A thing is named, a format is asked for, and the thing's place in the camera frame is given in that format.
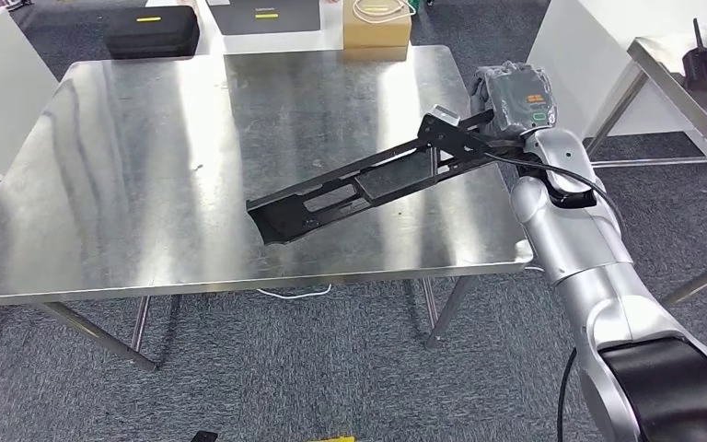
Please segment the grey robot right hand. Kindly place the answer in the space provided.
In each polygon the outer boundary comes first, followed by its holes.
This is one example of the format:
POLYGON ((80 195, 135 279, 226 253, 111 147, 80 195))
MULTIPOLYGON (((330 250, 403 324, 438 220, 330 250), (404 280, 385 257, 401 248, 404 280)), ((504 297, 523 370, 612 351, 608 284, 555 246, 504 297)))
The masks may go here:
POLYGON ((479 66, 469 85, 471 112, 491 111, 479 126, 492 138, 517 138, 536 129, 553 127, 557 106, 545 71, 531 64, 506 61, 479 66))

